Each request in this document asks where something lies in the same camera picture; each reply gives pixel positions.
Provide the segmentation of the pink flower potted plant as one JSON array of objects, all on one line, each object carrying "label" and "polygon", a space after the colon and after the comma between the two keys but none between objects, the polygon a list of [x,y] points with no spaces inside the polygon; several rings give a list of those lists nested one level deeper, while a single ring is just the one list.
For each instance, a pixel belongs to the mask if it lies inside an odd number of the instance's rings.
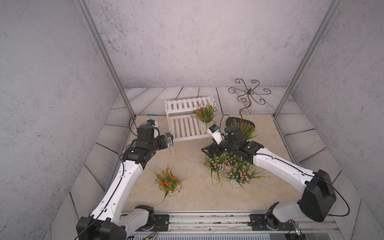
[{"label": "pink flower potted plant", "polygon": [[255,165],[248,162],[237,162],[226,171],[225,179],[234,186],[244,189],[244,186],[253,180],[265,178],[266,176],[261,175],[262,172],[257,172]]},{"label": "pink flower potted plant", "polygon": [[227,167],[234,167],[243,162],[243,160],[235,154],[232,153],[224,153],[225,155],[225,164]]},{"label": "pink flower potted plant", "polygon": [[211,178],[213,179],[216,176],[217,181],[221,182],[221,173],[225,170],[227,166],[228,155],[222,154],[221,156],[214,155],[213,157],[205,157],[203,165],[210,170]]}]

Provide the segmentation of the pink flower potted plant back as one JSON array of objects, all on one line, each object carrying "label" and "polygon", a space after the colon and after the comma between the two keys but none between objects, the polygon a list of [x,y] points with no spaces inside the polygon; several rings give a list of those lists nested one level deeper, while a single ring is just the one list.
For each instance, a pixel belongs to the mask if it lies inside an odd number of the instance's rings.
[{"label": "pink flower potted plant back", "polygon": [[234,167],[243,162],[243,160],[235,154],[232,153],[224,153],[225,155],[225,164],[227,167]]}]

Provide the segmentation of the white wooden slatted rack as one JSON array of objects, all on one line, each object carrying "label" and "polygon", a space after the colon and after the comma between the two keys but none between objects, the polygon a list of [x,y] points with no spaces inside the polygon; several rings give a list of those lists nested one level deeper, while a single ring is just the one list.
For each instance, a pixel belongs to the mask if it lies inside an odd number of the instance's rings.
[{"label": "white wooden slatted rack", "polygon": [[195,110],[207,105],[216,105],[213,96],[165,101],[169,132],[174,137],[174,143],[210,136],[200,121],[192,117]]}]

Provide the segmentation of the pink flower potted plant front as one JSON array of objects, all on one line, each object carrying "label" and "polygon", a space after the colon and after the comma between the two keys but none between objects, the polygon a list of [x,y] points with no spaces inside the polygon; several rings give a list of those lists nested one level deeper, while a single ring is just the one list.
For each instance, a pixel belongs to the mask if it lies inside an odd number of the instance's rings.
[{"label": "pink flower potted plant front", "polygon": [[261,175],[262,172],[257,172],[255,165],[248,162],[237,162],[226,171],[225,179],[234,186],[244,189],[244,186],[253,180],[265,178],[266,176]]}]

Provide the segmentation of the red flower potted plant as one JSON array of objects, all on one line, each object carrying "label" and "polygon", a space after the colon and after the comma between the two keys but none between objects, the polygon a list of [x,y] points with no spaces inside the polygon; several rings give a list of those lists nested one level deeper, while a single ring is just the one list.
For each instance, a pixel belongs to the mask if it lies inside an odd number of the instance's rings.
[{"label": "red flower potted plant", "polygon": [[194,110],[191,117],[197,119],[200,130],[205,133],[215,123],[214,117],[217,111],[215,106],[206,105]]}]

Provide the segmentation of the orange flower potted plant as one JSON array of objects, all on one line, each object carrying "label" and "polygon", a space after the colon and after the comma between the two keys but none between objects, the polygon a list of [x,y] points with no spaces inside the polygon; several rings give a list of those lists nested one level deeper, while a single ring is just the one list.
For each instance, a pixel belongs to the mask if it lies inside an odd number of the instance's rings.
[{"label": "orange flower potted plant", "polygon": [[175,197],[181,192],[183,179],[176,176],[169,166],[164,170],[154,166],[151,171],[156,177],[155,181],[158,184],[159,190],[164,193],[161,204],[164,203],[166,198]]}]

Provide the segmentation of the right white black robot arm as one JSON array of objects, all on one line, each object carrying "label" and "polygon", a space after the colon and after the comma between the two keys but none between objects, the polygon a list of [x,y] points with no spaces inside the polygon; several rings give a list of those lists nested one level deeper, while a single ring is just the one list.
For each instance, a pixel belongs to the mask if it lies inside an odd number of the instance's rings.
[{"label": "right white black robot arm", "polygon": [[297,201],[272,204],[263,222],[268,229],[277,231],[283,223],[303,217],[323,222],[331,215],[331,208],[341,194],[333,187],[327,172],[314,172],[280,158],[263,145],[248,141],[240,127],[235,125],[226,127],[223,134],[217,125],[212,125],[207,133],[212,136],[213,143],[202,152],[207,155],[204,166],[212,173],[224,171],[225,179],[243,188],[252,180],[262,178],[254,169],[261,167],[301,193]]}]

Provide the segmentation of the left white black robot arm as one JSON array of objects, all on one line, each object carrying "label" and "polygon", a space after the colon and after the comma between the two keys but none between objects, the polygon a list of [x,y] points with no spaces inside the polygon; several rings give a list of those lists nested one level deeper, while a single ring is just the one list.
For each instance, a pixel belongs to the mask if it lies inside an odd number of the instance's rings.
[{"label": "left white black robot arm", "polygon": [[122,211],[136,180],[157,151],[173,146],[173,135],[160,134],[158,123],[148,120],[137,129],[137,138],[120,158],[118,172],[105,196],[88,217],[76,225],[77,240],[125,240],[139,229],[154,225],[154,209],[138,205],[128,215]]}]

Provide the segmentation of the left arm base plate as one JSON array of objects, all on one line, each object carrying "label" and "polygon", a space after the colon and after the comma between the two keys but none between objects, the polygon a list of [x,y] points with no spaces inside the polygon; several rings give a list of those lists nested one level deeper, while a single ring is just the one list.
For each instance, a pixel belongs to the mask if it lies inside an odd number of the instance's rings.
[{"label": "left arm base plate", "polygon": [[155,214],[154,219],[146,226],[137,229],[137,232],[167,232],[169,230],[170,215]]}]

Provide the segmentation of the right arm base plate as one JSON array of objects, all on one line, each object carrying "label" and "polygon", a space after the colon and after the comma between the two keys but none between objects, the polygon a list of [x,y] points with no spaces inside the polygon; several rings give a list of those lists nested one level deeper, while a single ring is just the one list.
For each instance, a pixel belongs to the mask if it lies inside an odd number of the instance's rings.
[{"label": "right arm base plate", "polygon": [[250,214],[247,225],[253,231],[292,231],[294,229],[291,221],[282,223],[273,214]]}]

